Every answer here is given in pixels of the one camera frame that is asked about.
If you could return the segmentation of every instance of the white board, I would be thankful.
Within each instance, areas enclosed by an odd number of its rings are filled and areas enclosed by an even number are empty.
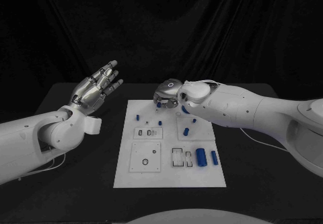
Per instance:
[[[183,127],[189,127],[189,135],[183,136]],[[135,138],[134,130],[138,131],[152,128],[161,128],[161,139]],[[141,172],[131,172],[131,151],[134,142],[141,142],[144,145],[148,142],[160,144],[160,169],[148,169]],[[183,167],[173,166],[171,149],[181,148],[184,161]],[[206,152],[207,166],[197,166],[197,158],[194,150],[203,148]],[[216,152],[217,165],[213,165],[210,151]],[[190,152],[191,167],[187,167],[186,152]],[[142,160],[142,154],[137,158],[137,165]],[[214,136],[212,124],[206,120],[186,114],[178,105],[173,109],[157,108],[152,100],[128,100],[122,139],[119,147],[118,165],[114,178],[114,188],[184,188],[184,187],[226,187],[222,173],[220,158],[214,144]]]

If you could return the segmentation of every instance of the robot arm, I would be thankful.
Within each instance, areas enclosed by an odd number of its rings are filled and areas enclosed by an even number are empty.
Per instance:
[[[291,101],[262,97],[238,86],[187,81],[181,84],[178,80],[176,85],[170,83],[173,79],[160,84],[154,103],[171,98],[163,107],[180,104],[190,114],[223,127],[265,133],[301,165],[323,177],[323,99]]]
[[[72,150],[83,133],[98,134],[101,119],[89,116],[103,98],[122,84],[111,83],[118,75],[109,62],[73,89],[67,105],[57,111],[0,124],[0,184],[18,178]],[[50,147],[41,151],[40,142]]]

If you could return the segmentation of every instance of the black curtain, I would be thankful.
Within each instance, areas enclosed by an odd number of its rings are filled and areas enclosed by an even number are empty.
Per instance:
[[[125,83],[268,83],[279,98],[323,98],[317,1],[49,0],[0,10],[0,122],[30,116],[50,86],[109,60]]]

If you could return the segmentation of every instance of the black tabletop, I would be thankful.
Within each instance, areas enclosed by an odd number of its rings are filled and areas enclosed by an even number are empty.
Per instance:
[[[67,103],[75,85],[53,85],[36,114]],[[99,135],[85,135],[62,166],[0,185],[0,221],[125,222],[190,208],[226,210],[261,219],[323,218],[323,178],[287,152],[253,142],[238,128],[214,124],[226,188],[112,188],[127,100],[151,99],[157,85],[122,84],[92,114],[102,119]],[[276,97],[266,84],[230,85]],[[256,140],[281,146],[265,134],[245,131]]]

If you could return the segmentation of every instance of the black table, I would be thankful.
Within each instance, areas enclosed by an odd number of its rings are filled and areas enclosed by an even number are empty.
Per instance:
[[[54,84],[36,114],[59,109],[76,83]],[[291,155],[253,142],[236,128],[213,124],[226,188],[114,189],[127,100],[151,99],[158,84],[122,84],[92,116],[101,134],[85,135],[54,170],[0,185],[0,222],[125,222],[155,212],[203,208],[272,220],[323,218],[323,178]],[[266,84],[232,84],[276,97]],[[259,141],[281,146],[265,134]]]

